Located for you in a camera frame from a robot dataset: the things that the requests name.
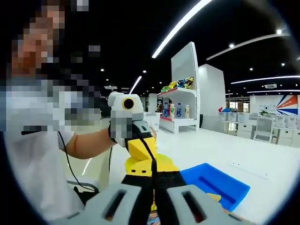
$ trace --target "banner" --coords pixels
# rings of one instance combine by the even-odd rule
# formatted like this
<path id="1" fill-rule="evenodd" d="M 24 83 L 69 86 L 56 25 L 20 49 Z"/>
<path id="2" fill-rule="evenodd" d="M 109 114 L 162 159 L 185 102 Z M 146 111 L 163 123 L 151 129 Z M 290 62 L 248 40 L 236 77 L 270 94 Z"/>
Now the banner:
<path id="1" fill-rule="evenodd" d="M 250 96 L 250 112 L 267 111 L 272 114 L 298 115 L 299 104 L 297 95 Z"/>

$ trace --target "blue bottle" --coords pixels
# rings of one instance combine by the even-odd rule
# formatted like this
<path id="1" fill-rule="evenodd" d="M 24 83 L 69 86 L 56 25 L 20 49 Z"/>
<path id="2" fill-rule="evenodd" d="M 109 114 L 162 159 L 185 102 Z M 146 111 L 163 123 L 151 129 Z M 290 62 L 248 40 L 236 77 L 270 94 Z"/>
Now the blue bottle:
<path id="1" fill-rule="evenodd" d="M 181 103 L 178 103 L 178 105 L 177 105 L 177 109 L 176 109 L 176 117 L 178 117 L 178 118 L 182 118 L 182 105 L 181 105 Z"/>

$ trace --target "blue tray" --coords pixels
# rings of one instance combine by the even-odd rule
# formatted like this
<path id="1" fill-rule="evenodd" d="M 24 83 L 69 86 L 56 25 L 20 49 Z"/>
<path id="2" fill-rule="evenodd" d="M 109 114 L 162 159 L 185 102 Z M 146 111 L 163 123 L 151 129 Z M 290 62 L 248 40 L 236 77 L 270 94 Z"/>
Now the blue tray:
<path id="1" fill-rule="evenodd" d="M 250 186 L 204 163 L 180 172 L 186 184 L 194 184 L 205 193 L 222 196 L 222 207 L 232 212 L 248 193 Z"/>

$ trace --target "black ceiling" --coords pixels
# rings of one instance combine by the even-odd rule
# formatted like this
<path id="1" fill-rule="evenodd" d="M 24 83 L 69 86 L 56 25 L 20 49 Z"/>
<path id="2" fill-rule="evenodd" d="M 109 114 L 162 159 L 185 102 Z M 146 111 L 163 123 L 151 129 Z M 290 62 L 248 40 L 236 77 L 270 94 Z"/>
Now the black ceiling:
<path id="1" fill-rule="evenodd" d="M 270 17 L 270 9 L 263 11 L 250 2 L 255 0 L 213 0 L 198 12 L 171 40 L 156 58 L 151 56 L 181 17 L 199 0 L 102 1 L 90 0 L 89 12 L 76 12 L 66 20 L 66 29 L 54 73 L 71 71 L 82 74 L 90 85 L 110 91 L 106 85 L 131 88 L 138 76 L 143 78 L 134 93 L 147 90 L 159 93 L 171 82 L 171 58 L 186 44 L 196 46 L 198 64 L 210 64 L 224 72 L 226 91 L 247 95 L 247 90 L 265 90 L 262 85 L 279 81 L 231 82 L 278 75 L 299 75 L 300 57 L 291 38 L 271 38 L 233 49 L 209 61 L 206 59 L 253 38 L 274 34 L 278 28 L 291 32 L 277 17 Z M 280 2 L 289 14 L 298 15 L 296 1 Z M 293 29 L 292 37 L 300 30 Z M 89 45 L 100 45 L 100 55 L 91 55 Z M 82 62 L 72 60 L 82 57 Z M 299 89 L 299 79 L 280 80 L 285 89 Z"/>

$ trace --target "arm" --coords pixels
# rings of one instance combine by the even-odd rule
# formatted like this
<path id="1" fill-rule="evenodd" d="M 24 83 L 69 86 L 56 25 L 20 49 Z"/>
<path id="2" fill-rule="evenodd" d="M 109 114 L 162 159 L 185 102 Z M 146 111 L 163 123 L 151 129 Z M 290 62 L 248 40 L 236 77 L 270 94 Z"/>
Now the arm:
<path id="1" fill-rule="evenodd" d="M 108 135 L 108 129 L 91 134 L 74 134 L 66 145 L 67 153 L 78 159 L 95 157 L 114 146 L 115 143 Z"/>

